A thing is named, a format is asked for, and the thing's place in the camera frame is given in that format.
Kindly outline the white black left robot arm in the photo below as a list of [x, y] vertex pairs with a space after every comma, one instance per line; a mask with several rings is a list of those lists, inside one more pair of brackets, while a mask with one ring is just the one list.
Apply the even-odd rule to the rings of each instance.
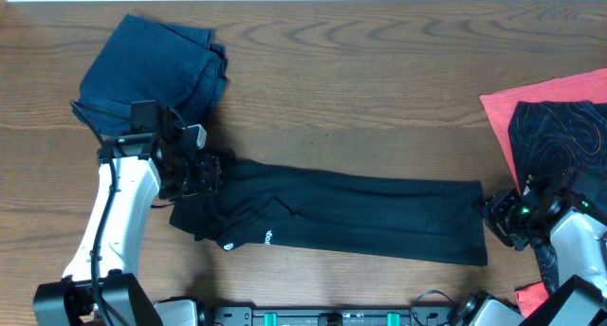
[[99, 154], [99, 188], [83, 239], [59, 281], [38, 286], [40, 325], [198, 325], [194, 298], [151, 301], [138, 281], [145, 226], [157, 198], [175, 203], [215, 193], [220, 157], [160, 138], [108, 138]]

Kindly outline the black t-shirt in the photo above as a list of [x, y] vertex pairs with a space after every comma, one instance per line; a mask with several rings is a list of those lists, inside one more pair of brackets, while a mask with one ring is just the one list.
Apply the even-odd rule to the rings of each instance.
[[222, 189], [175, 204], [172, 226], [226, 251], [285, 245], [487, 265], [478, 181], [347, 175], [239, 160]]

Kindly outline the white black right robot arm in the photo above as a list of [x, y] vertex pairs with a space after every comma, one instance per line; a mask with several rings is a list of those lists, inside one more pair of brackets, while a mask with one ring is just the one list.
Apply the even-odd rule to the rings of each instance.
[[534, 249], [548, 298], [528, 317], [485, 300], [472, 325], [606, 323], [606, 202], [596, 191], [510, 190], [478, 210], [506, 246]]

